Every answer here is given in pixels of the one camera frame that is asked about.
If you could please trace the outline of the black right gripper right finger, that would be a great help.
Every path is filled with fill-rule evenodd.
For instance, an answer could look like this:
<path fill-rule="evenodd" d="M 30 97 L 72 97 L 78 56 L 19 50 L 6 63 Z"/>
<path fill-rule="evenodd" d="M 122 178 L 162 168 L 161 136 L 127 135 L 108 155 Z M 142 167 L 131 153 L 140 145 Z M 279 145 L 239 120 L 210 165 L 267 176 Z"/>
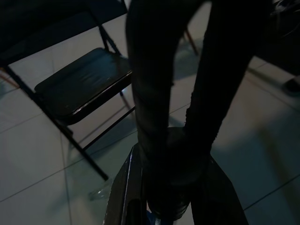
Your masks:
<path fill-rule="evenodd" d="M 185 133 L 193 150 L 209 153 L 270 16 L 270 0 L 214 0 Z"/>

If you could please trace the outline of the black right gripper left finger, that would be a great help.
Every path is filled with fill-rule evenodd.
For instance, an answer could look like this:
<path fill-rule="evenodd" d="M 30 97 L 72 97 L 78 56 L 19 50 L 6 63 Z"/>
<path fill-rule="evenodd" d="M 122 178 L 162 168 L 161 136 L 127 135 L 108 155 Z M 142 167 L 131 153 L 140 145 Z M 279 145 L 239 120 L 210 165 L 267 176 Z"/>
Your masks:
<path fill-rule="evenodd" d="M 138 141 L 145 160 L 205 158 L 195 150 L 194 141 L 187 140 L 174 150 L 167 145 L 174 56 L 201 5 L 200 0 L 131 1 L 126 21 L 127 51 Z"/>

